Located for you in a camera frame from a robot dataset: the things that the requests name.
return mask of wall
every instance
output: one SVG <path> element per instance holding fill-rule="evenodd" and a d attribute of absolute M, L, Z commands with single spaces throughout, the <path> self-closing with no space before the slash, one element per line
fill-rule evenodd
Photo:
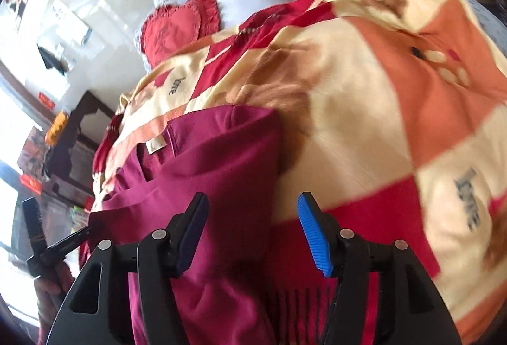
<path fill-rule="evenodd" d="M 115 109 L 120 94 L 133 89 L 145 74 L 133 35 L 153 9 L 153 0 L 62 1 L 93 29 L 85 46 L 63 42 L 64 55 L 74 66 L 66 78 L 46 70 L 35 45 L 37 38 L 42 45 L 62 42 L 52 24 L 44 21 L 53 0 L 29 0 L 19 34 L 0 31 L 0 58 L 34 95 L 44 90 L 56 110 L 73 109 L 87 89 Z M 107 118 L 98 116 L 85 125 L 83 133 L 100 141 Z"/>

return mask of screw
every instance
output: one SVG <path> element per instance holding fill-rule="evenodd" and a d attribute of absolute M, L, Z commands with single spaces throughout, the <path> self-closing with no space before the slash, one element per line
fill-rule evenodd
<path fill-rule="evenodd" d="M 164 229 L 157 229 L 154 230 L 151 236 L 153 236 L 153 239 L 163 239 L 167 235 L 167 232 Z"/>
<path fill-rule="evenodd" d="M 109 239 L 101 240 L 98 244 L 98 249 L 105 251 L 106 249 L 109 249 L 111 247 L 112 243 Z"/>
<path fill-rule="evenodd" d="M 352 239 L 354 238 L 354 231 L 351 229 L 342 229 L 340 231 L 340 236 L 345 239 Z"/>

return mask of orange and cream blanket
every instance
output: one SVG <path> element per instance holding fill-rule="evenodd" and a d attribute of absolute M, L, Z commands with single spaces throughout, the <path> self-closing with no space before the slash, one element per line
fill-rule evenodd
<path fill-rule="evenodd" d="M 168 120 L 225 103 L 276 108 L 285 143 L 273 233 L 295 221 L 302 191 L 338 216 L 361 212 L 357 226 L 379 217 L 377 234 L 396 229 L 413 192 L 406 209 L 420 219 L 398 232 L 422 246 L 414 250 L 470 343 L 507 297 L 505 75 L 466 0 L 272 7 L 189 45 L 121 97 L 95 209 L 129 152 Z M 354 211 L 381 192 L 391 208 Z"/>

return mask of red heart pillow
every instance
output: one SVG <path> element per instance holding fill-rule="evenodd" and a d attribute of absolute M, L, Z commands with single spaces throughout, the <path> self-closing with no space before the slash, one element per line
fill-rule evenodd
<path fill-rule="evenodd" d="M 182 6 L 162 6 L 141 28 L 141 52 L 152 68 L 198 38 L 218 32 L 216 0 L 189 0 Z"/>

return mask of folded clothing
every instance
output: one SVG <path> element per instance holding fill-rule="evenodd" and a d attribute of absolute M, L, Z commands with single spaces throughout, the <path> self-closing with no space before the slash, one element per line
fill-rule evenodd
<path fill-rule="evenodd" d="M 133 243 L 183 212 L 196 191 L 210 213 L 190 269 L 172 281 L 189 341 L 199 344 L 270 344 L 273 331 L 254 293 L 254 276 L 268 246 L 281 124 L 276 111 L 225 105 L 170 121 L 164 147 L 149 156 L 153 179 L 139 162 L 139 144 L 118 172 L 123 178 L 103 211 L 90 215 L 98 232 L 84 245 L 81 264 L 102 239 Z M 130 275 L 130 309 L 137 345 L 146 337 L 137 277 Z"/>

